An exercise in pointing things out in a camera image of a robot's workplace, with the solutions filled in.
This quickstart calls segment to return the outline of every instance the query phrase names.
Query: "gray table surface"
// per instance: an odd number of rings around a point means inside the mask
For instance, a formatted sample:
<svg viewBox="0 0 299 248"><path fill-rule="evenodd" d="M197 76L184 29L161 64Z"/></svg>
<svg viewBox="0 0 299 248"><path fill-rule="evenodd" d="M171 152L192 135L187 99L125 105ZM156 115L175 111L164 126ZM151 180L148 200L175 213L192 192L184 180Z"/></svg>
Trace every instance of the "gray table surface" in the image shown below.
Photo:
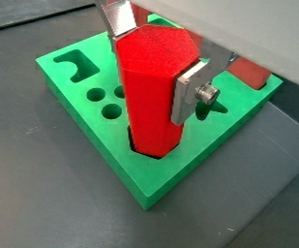
<svg viewBox="0 0 299 248"><path fill-rule="evenodd" d="M92 0L0 0L0 27L91 5Z"/></svg>
<svg viewBox="0 0 299 248"><path fill-rule="evenodd" d="M267 104L144 212L33 62L103 30L92 8L0 31L0 247L223 247L299 173L299 124Z"/></svg>

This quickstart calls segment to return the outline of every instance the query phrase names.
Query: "red block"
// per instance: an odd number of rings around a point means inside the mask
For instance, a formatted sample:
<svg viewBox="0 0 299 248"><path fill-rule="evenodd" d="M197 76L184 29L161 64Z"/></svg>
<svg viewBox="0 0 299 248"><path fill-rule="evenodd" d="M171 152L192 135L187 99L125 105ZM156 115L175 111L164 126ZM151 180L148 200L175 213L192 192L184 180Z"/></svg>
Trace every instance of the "red block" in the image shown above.
<svg viewBox="0 0 299 248"><path fill-rule="evenodd" d="M244 58L239 58L227 71L253 89L260 89L265 85L271 75L264 67Z"/></svg>
<svg viewBox="0 0 299 248"><path fill-rule="evenodd" d="M171 122L175 79L199 58L184 29L144 25L116 44L131 134L137 152L163 157L179 144Z"/></svg>

